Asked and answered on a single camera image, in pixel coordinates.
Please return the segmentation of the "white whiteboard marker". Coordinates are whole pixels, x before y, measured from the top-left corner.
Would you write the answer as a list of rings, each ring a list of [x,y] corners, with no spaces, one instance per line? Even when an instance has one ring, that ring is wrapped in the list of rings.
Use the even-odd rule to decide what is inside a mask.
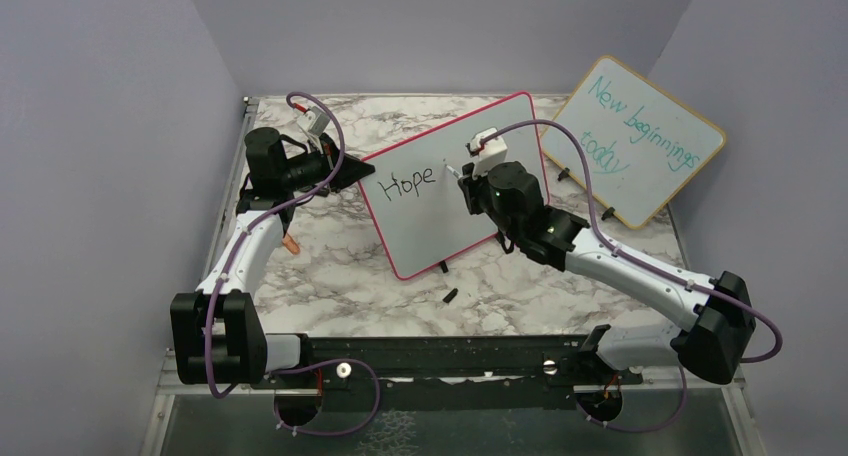
[[[445,165],[446,170],[453,175],[456,179],[460,179],[462,177],[461,173],[452,167],[451,165]]]

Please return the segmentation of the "red framed whiteboard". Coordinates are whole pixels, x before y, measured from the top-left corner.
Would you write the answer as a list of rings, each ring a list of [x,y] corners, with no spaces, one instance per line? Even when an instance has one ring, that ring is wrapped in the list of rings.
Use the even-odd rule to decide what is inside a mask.
[[[517,92],[365,157],[375,173],[359,182],[395,276],[411,279],[493,237],[496,226],[468,213],[457,170],[479,132],[535,116],[532,96]]]

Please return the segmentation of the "black marker cap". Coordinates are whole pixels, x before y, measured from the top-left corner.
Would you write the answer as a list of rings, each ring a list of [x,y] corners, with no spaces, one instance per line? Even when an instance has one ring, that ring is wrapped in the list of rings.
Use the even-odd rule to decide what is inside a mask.
[[[453,288],[443,299],[442,301],[445,304],[449,304],[458,294],[459,290],[457,288]]]

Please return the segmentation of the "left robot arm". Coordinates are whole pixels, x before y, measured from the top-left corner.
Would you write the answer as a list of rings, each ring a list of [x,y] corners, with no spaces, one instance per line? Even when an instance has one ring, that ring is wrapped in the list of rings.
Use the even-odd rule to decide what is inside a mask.
[[[256,384],[276,369],[298,387],[314,360],[295,336],[269,343],[253,303],[266,265],[298,206],[296,193],[322,181],[339,192],[374,174],[373,165],[341,154],[327,134],[311,150],[287,156],[288,138],[271,127],[244,138],[248,188],[239,194],[234,232],[195,291],[177,294],[170,317],[179,379],[184,384]]]

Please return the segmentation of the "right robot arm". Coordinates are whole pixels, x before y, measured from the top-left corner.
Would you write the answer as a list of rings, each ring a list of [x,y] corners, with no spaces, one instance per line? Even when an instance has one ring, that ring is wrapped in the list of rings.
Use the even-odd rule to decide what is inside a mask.
[[[730,383],[755,329],[744,311],[750,298],[744,280],[684,271],[598,238],[590,223],[545,204],[537,178],[519,162],[496,165],[483,176],[465,164],[458,186],[472,215],[496,225],[504,251],[610,286],[654,309],[664,322],[647,326],[596,327],[577,356],[579,374],[600,383],[638,366],[682,366],[702,380]]]

